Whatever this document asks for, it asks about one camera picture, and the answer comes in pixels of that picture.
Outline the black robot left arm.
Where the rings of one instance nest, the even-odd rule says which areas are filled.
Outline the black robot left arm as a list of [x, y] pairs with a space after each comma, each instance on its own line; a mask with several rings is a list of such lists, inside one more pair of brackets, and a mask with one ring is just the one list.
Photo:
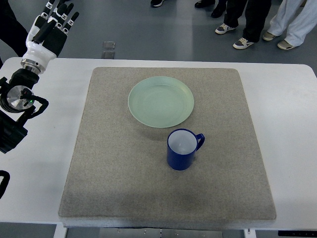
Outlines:
[[49, 102], [34, 95], [32, 88], [39, 81], [40, 70], [27, 66], [17, 70], [8, 80], [0, 79], [0, 151], [14, 149], [28, 134], [24, 127], [48, 107]]

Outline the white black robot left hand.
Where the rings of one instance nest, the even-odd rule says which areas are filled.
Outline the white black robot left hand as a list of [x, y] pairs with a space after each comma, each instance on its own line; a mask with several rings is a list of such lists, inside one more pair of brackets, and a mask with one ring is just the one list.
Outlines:
[[68, 33], [79, 16], [73, 8], [74, 4], [68, 0], [47, 1], [28, 33], [27, 51], [21, 61], [23, 69], [42, 74], [48, 63], [59, 56]]

